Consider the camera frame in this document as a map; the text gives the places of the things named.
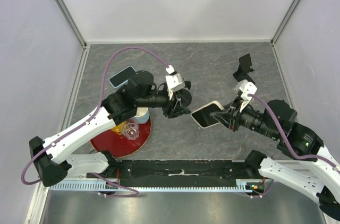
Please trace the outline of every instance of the black stand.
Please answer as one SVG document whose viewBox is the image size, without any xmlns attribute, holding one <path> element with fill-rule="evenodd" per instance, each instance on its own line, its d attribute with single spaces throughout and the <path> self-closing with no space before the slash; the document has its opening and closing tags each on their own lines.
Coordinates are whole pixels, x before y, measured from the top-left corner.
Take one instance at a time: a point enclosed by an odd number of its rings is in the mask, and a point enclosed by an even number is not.
<svg viewBox="0 0 340 224">
<path fill-rule="evenodd" d="M 255 81 L 248 75 L 249 72 L 253 72 L 254 69 L 250 68 L 251 67 L 251 58 L 250 54 L 246 54 L 242 57 L 239 58 L 239 68 L 235 73 L 233 73 L 234 78 L 238 81 L 241 82 L 244 79 L 246 79 L 248 82 L 252 82 L 255 84 Z"/>
</svg>

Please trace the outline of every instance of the phone holder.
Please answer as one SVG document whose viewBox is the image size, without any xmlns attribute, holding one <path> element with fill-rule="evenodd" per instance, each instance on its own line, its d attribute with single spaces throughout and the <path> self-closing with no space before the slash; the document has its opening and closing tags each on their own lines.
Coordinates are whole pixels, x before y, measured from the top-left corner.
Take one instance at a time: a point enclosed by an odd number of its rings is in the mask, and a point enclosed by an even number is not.
<svg viewBox="0 0 340 224">
<path fill-rule="evenodd" d="M 108 81 L 114 89 L 119 89 L 124 84 L 127 84 L 129 78 L 136 74 L 136 70 L 132 66 L 128 66 L 120 72 L 111 76 Z"/>
<path fill-rule="evenodd" d="M 233 73 L 233 77 L 238 81 L 241 82 L 243 80 L 247 80 L 255 84 L 255 81 L 248 75 L 249 72 L 253 72 L 254 69 L 251 68 L 251 57 L 250 54 L 246 54 L 239 58 L 239 68 L 235 73 Z"/>
</svg>

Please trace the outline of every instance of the gray marble surface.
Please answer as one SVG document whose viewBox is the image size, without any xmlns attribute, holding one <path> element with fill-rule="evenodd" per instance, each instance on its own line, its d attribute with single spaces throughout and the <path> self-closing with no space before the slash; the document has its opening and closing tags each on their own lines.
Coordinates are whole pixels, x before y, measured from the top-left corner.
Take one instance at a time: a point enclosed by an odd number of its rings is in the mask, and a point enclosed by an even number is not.
<svg viewBox="0 0 340 224">
<path fill-rule="evenodd" d="M 101 78 L 109 58 L 124 44 L 92 45 L 81 81 L 72 123 L 91 112 L 100 95 Z M 135 44 L 147 47 L 168 60 L 186 80 L 191 80 L 192 104 L 195 110 L 213 100 L 225 105 L 236 96 L 233 90 L 237 81 L 232 77 L 239 65 L 238 58 L 251 54 L 254 72 L 250 73 L 258 87 L 257 94 L 266 101 L 285 99 L 283 83 L 278 71 L 270 43 L 182 43 L 182 44 Z M 108 78 L 127 66 L 147 70 L 160 84 L 165 81 L 163 65 L 151 55 L 139 50 L 121 53 L 113 60 L 108 71 L 105 96 L 114 92 Z M 255 100 L 255 109 L 264 108 Z M 251 150 L 261 151 L 274 159 L 287 159 L 276 150 L 277 142 L 257 133 L 240 128 L 233 133 L 218 124 L 201 129 L 190 115 L 167 119 L 162 110 L 150 109 L 152 130 L 146 144 L 128 159 L 232 159 L 244 160 Z M 83 145 L 76 153 L 89 153 L 90 143 Z"/>
</svg>

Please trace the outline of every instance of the white cup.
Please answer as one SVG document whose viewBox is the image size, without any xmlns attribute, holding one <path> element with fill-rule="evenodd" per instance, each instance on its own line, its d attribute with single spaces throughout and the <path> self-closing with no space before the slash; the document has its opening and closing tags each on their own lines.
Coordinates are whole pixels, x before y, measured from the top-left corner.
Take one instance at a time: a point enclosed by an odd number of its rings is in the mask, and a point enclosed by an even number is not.
<svg viewBox="0 0 340 224">
<path fill-rule="evenodd" d="M 145 124 L 149 120 L 149 108 L 138 107 L 137 114 L 134 118 L 139 124 Z"/>
</svg>

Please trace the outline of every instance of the yellow object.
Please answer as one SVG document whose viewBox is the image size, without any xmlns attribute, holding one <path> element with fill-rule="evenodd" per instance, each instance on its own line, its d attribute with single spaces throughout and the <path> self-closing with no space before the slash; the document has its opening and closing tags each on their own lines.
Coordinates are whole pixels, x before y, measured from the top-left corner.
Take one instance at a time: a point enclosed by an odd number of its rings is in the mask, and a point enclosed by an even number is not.
<svg viewBox="0 0 340 224">
<path fill-rule="evenodd" d="M 118 126 L 115 126 L 114 128 L 111 128 L 111 130 L 113 132 L 115 132 L 116 134 L 121 135 L 122 134 L 121 131 L 123 130 L 125 125 L 126 125 L 126 122 L 122 122 Z"/>
</svg>

